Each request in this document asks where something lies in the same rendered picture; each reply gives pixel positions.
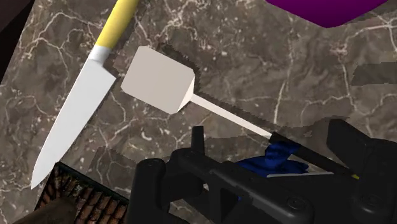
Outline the purple rounded object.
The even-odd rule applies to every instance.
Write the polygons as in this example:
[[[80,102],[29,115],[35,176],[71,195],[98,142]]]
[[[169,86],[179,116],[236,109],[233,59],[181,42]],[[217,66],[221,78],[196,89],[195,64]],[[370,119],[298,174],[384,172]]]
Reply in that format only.
[[[362,16],[387,0],[266,0],[324,28],[337,27]]]

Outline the brick patterned block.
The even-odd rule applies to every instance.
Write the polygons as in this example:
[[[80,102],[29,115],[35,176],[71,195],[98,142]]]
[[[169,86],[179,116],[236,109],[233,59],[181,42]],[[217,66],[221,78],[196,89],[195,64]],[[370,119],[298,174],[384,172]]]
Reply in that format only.
[[[57,162],[33,212],[13,224],[127,224],[128,199]]]

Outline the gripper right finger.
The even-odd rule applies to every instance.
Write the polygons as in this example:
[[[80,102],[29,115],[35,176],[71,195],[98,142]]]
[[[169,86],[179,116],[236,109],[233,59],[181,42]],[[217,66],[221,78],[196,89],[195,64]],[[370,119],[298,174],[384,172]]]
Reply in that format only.
[[[358,177],[351,211],[361,224],[397,224],[397,143],[332,119],[327,147]]]

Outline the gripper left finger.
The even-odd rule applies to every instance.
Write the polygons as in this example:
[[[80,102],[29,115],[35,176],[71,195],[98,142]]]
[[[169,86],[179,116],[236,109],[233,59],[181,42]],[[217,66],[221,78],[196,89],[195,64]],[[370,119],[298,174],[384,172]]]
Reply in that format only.
[[[169,212],[183,199],[214,224],[314,224],[311,202],[231,162],[204,153],[204,130],[189,148],[136,166],[126,224],[190,224]]]

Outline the blue crumpled object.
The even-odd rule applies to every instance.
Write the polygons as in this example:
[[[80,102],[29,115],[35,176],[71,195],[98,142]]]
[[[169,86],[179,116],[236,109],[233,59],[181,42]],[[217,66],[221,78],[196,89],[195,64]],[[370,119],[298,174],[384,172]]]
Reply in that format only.
[[[304,174],[309,168],[307,164],[288,159],[299,147],[297,143],[272,143],[264,155],[246,158],[236,164],[265,178],[271,174]]]

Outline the yellow handled white knife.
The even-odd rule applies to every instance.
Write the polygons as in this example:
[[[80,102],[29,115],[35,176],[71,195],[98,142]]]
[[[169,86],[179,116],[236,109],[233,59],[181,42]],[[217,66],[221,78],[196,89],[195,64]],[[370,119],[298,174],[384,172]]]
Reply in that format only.
[[[116,78],[104,63],[135,15],[139,0],[117,0],[36,159],[31,189],[51,173],[91,119]]]

